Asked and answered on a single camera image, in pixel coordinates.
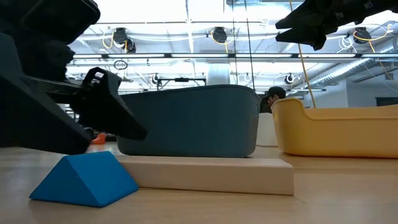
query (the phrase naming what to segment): white container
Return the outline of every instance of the white container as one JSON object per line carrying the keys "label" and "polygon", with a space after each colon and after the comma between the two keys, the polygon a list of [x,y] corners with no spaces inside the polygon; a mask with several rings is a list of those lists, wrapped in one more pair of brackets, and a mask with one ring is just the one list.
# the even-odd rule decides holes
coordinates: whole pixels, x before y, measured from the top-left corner
{"label": "white container", "polygon": [[274,118],[270,113],[261,113],[259,115],[256,144],[258,146],[278,147],[275,134]]}

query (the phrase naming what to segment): person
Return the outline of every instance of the person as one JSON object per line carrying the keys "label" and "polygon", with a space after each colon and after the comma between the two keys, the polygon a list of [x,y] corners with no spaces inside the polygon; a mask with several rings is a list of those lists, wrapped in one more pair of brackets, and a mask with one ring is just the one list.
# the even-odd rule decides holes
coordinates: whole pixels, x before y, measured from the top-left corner
{"label": "person", "polygon": [[260,113],[272,113],[271,106],[280,99],[286,98],[286,91],[280,86],[273,86],[266,92],[261,101]]}

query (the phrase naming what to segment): blue triangular block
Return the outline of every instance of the blue triangular block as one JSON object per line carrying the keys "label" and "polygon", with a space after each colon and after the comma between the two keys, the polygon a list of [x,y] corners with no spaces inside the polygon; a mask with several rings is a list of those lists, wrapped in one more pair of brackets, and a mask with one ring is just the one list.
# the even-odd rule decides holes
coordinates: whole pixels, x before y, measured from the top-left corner
{"label": "blue triangular block", "polygon": [[30,198],[105,207],[137,190],[110,152],[96,152],[63,157]]}

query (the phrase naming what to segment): gray bin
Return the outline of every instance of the gray bin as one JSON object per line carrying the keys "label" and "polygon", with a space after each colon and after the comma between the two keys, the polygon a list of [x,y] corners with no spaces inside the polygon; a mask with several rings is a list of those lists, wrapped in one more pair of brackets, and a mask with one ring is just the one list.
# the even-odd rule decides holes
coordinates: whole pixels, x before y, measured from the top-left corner
{"label": "gray bin", "polygon": [[212,85],[121,96],[148,130],[117,137],[130,156],[241,158],[256,148],[260,98],[245,86]]}

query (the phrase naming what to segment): wooden plank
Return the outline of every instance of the wooden plank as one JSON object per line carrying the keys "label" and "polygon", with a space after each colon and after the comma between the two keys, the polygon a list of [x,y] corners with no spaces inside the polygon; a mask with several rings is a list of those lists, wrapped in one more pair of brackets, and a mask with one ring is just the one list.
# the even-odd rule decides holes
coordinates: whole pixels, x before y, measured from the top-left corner
{"label": "wooden plank", "polygon": [[140,187],[293,195],[293,167],[280,159],[117,156]]}

